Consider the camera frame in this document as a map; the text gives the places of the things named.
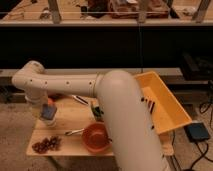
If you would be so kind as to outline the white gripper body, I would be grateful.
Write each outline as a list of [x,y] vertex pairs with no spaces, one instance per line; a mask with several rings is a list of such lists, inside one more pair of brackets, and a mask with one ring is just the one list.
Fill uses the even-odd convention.
[[32,115],[36,118],[40,118],[43,110],[43,105],[48,103],[47,95],[38,94],[34,96],[32,94],[26,94],[25,99],[30,107]]

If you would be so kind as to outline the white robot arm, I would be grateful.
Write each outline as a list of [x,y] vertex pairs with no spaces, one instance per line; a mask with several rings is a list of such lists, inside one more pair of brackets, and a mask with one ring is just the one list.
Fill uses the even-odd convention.
[[137,80],[124,70],[106,74],[47,75],[41,63],[30,61],[12,77],[25,92],[35,117],[43,115],[49,92],[93,97],[98,100],[119,171],[171,171]]

